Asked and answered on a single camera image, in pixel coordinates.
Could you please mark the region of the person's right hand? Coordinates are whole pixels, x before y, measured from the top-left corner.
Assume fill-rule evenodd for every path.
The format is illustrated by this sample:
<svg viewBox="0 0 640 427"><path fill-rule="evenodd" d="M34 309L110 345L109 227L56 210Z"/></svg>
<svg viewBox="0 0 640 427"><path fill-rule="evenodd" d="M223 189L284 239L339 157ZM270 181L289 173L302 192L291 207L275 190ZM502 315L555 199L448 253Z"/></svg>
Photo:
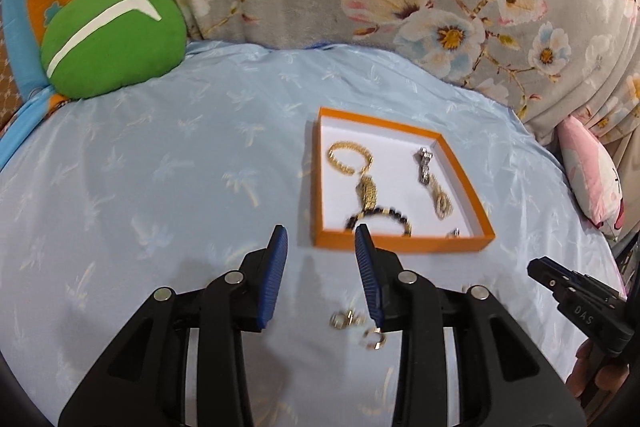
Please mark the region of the person's right hand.
<svg viewBox="0 0 640 427"><path fill-rule="evenodd" d="M629 375L628 365L608 365L596 371L597 366L591 362L593 342L585 340L575 353L576 361L570 376L565 382L575 398L579 398L592 379L596 386L603 391L616 393L623 386Z"/></svg>

